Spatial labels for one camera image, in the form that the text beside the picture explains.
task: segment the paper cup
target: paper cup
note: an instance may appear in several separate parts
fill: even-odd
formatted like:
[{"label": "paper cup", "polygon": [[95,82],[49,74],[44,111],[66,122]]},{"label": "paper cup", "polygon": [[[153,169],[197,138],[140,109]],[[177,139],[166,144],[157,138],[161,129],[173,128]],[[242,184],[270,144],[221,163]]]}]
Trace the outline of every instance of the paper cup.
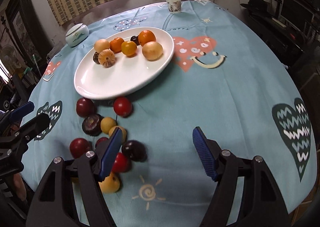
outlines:
[{"label": "paper cup", "polygon": [[181,13],[181,0],[166,0],[170,14]]}]

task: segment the red tomato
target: red tomato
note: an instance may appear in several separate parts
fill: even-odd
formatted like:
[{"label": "red tomato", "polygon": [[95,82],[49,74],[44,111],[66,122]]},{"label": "red tomato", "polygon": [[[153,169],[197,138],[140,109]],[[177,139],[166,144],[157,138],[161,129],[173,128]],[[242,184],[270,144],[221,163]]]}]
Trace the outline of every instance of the red tomato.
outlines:
[{"label": "red tomato", "polygon": [[123,173],[129,169],[130,161],[122,153],[118,153],[115,163],[111,169],[115,173]]},{"label": "red tomato", "polygon": [[126,97],[120,97],[113,103],[113,110],[121,117],[127,117],[132,112],[132,104]]},{"label": "red tomato", "polygon": [[106,140],[109,140],[107,137],[101,137],[101,138],[99,138],[98,140],[97,140],[97,142],[96,142],[96,147],[97,147],[97,145],[100,143],[100,142],[102,142],[102,141],[106,141]]},{"label": "red tomato", "polygon": [[95,111],[96,111],[96,108],[92,100],[86,99],[86,98],[78,99],[76,104],[76,112],[78,116],[86,118],[94,114]]},{"label": "red tomato", "polygon": [[70,153],[74,159],[90,150],[90,143],[84,138],[76,138],[70,143]]}]

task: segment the metal bolt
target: metal bolt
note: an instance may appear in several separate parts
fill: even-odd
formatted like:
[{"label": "metal bolt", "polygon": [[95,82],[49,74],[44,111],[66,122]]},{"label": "metal bolt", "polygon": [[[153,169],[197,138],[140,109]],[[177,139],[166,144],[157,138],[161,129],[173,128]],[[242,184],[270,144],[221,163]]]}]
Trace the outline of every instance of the metal bolt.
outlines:
[{"label": "metal bolt", "polygon": [[259,155],[257,155],[255,158],[254,158],[258,163],[261,163],[263,161],[263,158]]},{"label": "metal bolt", "polygon": [[54,160],[53,160],[53,162],[55,163],[55,164],[58,164],[58,163],[60,163],[61,162],[61,157],[59,157],[59,156],[57,156]]},{"label": "metal bolt", "polygon": [[86,157],[93,157],[94,156],[94,152],[93,151],[88,151],[86,154],[85,154]]},{"label": "metal bolt", "polygon": [[230,153],[229,150],[222,150],[222,151],[221,151],[221,154],[222,154],[223,156],[230,156],[230,155],[231,155],[231,153]]}]

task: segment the blue tablecloth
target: blue tablecloth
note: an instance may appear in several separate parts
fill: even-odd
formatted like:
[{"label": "blue tablecloth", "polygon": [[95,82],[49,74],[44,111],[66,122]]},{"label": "blue tablecloth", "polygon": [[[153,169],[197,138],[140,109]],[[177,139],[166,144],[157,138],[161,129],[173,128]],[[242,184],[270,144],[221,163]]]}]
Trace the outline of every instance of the blue tablecloth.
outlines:
[{"label": "blue tablecloth", "polygon": [[[287,71],[245,24],[211,2],[186,1],[182,13],[169,14],[165,3],[111,16],[89,25],[90,35],[75,48],[65,46],[53,57],[30,101],[35,111],[51,117],[50,127],[29,143],[23,157],[24,179],[36,189],[56,156],[71,159],[69,144],[76,137],[95,143],[81,130],[76,114],[79,96],[75,70],[96,40],[137,26],[154,26],[175,39],[175,57],[153,82],[128,98],[134,113],[119,118],[128,139],[144,143],[148,161],[133,163],[121,174],[123,188],[104,195],[119,227],[198,226],[216,183],[207,177],[192,143],[200,126],[207,138],[238,157],[262,156],[291,212],[308,195],[316,180],[314,137],[300,94]],[[215,69],[205,64],[226,59]],[[98,113],[115,118],[107,101],[95,102]],[[228,223],[236,220],[243,179]],[[79,188],[75,196],[81,221],[87,223]]]}]

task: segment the white plate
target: white plate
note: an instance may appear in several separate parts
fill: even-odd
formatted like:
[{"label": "white plate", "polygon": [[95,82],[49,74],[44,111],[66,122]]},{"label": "white plate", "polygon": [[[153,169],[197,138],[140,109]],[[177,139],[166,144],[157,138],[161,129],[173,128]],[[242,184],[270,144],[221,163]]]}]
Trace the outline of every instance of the white plate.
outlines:
[{"label": "white plate", "polygon": [[95,50],[92,48],[76,69],[73,80],[76,91],[89,99],[111,99],[137,91],[155,79],[173,56],[174,43],[170,34],[159,28],[137,27],[119,32],[107,40],[121,37],[130,41],[132,36],[143,30],[152,31],[156,41],[162,45],[164,52],[158,60],[148,61],[141,52],[141,46],[138,46],[136,56],[128,58],[122,52],[116,53],[116,63],[104,68],[93,61]]}]

